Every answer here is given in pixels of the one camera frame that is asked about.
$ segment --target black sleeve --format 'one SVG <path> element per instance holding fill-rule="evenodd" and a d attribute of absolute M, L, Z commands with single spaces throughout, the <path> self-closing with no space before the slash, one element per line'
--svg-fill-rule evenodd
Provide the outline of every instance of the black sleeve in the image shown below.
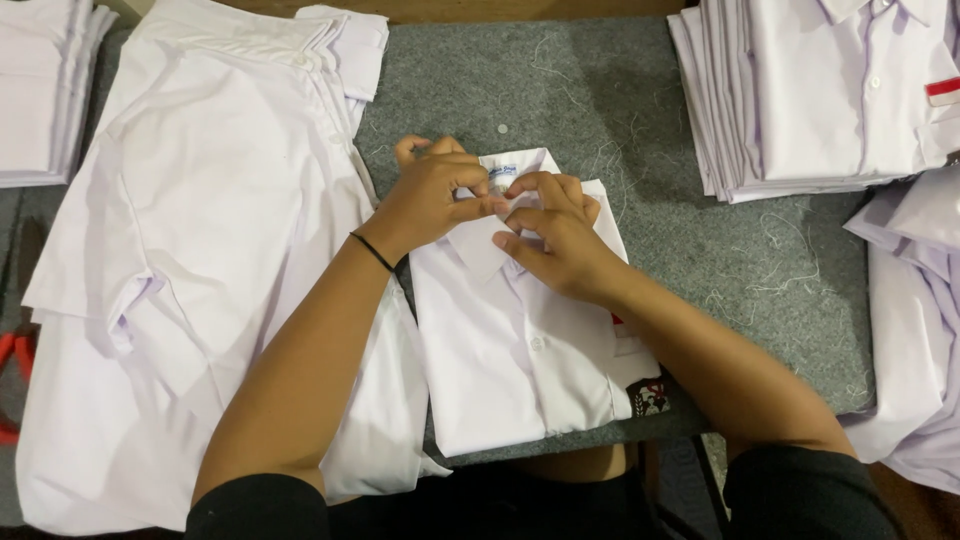
<path fill-rule="evenodd" d="M 324 496 L 286 475 L 231 480 L 204 495 L 186 517 L 184 540 L 329 540 Z"/>
<path fill-rule="evenodd" d="M 733 538 L 897 538 L 867 468 L 852 457 L 793 446 L 756 448 L 724 487 Z"/>

